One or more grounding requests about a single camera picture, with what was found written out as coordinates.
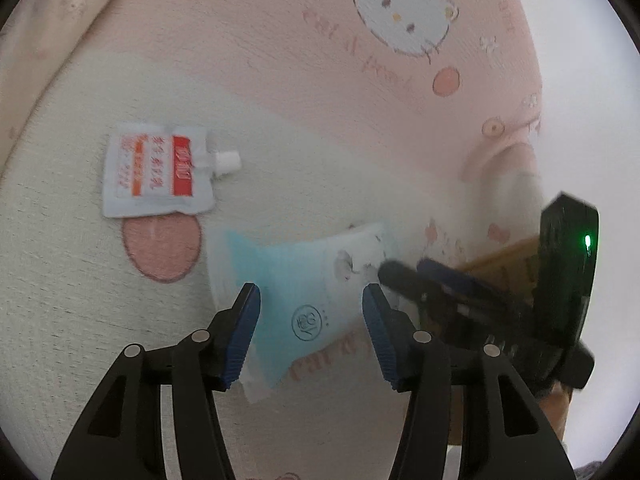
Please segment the blue white sachet pack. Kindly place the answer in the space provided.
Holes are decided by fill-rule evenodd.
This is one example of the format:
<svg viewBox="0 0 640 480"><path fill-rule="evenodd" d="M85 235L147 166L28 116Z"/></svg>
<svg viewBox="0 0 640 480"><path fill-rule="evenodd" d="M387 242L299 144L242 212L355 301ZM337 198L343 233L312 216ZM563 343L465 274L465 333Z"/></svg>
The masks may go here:
<svg viewBox="0 0 640 480"><path fill-rule="evenodd" d="M363 289L397 255L382 223L310 242L261 245L224 228L205 231L209 287L229 307L246 283L260 290L260 315L240 374L247 401L268 398L292 364L329 347L361 318Z"/></svg>

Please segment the white red spout pouch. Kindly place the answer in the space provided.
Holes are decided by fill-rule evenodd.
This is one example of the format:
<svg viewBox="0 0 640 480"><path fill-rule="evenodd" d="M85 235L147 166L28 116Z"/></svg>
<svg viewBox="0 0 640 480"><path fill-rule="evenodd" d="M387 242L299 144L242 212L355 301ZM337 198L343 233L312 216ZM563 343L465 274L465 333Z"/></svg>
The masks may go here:
<svg viewBox="0 0 640 480"><path fill-rule="evenodd" d="M110 219L187 214L215 206L213 182L242 168L237 151L212 151L204 128L122 122L108 139L102 212Z"/></svg>

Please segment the brown cardboard box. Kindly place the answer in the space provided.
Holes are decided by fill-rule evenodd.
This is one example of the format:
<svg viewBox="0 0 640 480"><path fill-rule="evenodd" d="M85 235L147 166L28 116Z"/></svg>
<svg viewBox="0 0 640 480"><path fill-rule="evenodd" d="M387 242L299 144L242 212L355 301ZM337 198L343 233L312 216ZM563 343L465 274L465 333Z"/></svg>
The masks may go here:
<svg viewBox="0 0 640 480"><path fill-rule="evenodd" d="M470 274L473 278L479 278L532 304L538 283L538 247L539 236L535 235L500 248L492 254L458 263L454 270Z"/></svg>

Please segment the pink hello kitty blanket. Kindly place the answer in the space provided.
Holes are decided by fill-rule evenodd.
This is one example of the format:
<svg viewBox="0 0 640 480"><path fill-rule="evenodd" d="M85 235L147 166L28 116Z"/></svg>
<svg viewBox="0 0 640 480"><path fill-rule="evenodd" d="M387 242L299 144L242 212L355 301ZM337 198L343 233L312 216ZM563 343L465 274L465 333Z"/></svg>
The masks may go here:
<svg viewBox="0 0 640 480"><path fill-rule="evenodd" d="M205 231L382 223L455 266L536 231L541 82L520 0L111 0L1 163L1 427L47 479L123 346L214 305ZM102 212L122 122L204 128L242 168L194 218Z"/></svg>

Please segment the pink patterned pillow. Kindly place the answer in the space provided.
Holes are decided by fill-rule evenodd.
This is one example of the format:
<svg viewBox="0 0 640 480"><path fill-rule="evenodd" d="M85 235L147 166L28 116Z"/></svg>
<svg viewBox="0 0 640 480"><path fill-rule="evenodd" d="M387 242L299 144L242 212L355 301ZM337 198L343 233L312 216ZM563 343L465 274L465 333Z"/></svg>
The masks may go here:
<svg viewBox="0 0 640 480"><path fill-rule="evenodd" d="M18 0L1 29L1 162L40 96L111 0Z"/></svg>

